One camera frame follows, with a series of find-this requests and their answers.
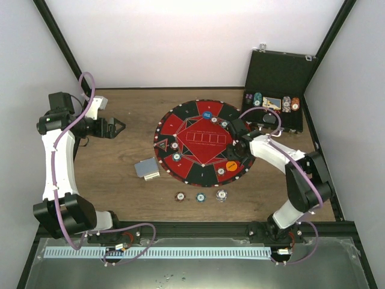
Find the orange round blind button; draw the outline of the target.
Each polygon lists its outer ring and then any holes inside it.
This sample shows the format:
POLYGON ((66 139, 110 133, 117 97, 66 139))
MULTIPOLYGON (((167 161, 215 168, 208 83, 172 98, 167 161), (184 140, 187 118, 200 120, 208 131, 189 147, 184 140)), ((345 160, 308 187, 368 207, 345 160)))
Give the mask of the orange round blind button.
POLYGON ((234 172, 238 169, 238 164, 236 161, 228 161, 226 163, 226 170, 229 172, 234 172))

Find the teal poker chip stack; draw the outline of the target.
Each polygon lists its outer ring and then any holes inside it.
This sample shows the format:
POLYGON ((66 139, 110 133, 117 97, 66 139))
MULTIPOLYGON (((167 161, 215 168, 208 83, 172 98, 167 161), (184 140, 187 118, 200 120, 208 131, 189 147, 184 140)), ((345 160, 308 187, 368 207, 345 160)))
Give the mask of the teal poker chip stack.
POLYGON ((206 195, 204 193, 198 193, 196 195, 197 202, 204 202, 206 200, 206 195))

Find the red poker chip stack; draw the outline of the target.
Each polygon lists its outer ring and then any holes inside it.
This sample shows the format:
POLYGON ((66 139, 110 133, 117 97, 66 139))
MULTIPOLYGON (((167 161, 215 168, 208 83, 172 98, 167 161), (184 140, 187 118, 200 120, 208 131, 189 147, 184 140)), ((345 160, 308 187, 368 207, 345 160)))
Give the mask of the red poker chip stack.
POLYGON ((183 193, 183 192, 176 193, 176 195, 174 197, 175 201, 177 201, 177 202, 182 202, 185 200, 185 198, 186 198, 186 196, 185 196, 185 193, 183 193))

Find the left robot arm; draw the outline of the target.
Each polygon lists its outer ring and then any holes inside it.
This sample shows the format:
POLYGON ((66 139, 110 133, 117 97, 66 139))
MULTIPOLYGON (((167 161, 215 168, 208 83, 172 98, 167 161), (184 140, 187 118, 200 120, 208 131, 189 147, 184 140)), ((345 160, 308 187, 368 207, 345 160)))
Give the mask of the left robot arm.
POLYGON ((80 196, 75 181, 74 157, 77 141, 97 137, 113 139, 126 125, 97 114, 105 109, 107 98, 96 96, 84 116, 76 116, 72 95, 64 92, 49 95, 50 109, 39 118, 37 130, 46 155, 46 182, 42 202, 33 206, 34 217, 53 238, 87 231, 101 232, 109 243, 118 242, 123 228, 116 224, 112 211, 96 211, 93 204, 80 196))

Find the blue round blind button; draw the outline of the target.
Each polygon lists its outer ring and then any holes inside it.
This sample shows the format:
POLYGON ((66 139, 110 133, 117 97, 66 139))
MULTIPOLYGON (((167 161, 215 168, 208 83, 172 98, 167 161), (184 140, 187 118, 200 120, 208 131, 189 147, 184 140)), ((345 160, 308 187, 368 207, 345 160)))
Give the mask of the blue round blind button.
POLYGON ((212 118, 212 113, 210 111, 205 111, 202 113, 202 118, 210 120, 212 118))

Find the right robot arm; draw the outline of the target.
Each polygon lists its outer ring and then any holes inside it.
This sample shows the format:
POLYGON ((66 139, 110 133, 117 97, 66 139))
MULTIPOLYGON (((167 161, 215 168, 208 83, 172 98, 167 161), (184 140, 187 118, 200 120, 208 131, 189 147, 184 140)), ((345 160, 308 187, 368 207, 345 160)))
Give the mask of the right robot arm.
POLYGON ((233 139, 226 147, 231 161, 259 158, 279 169, 286 179, 287 201, 267 220, 267 236, 282 242, 305 214, 321 208, 335 194, 327 165, 318 152, 291 149, 259 131, 250 131, 242 119, 231 121, 226 130, 233 139))

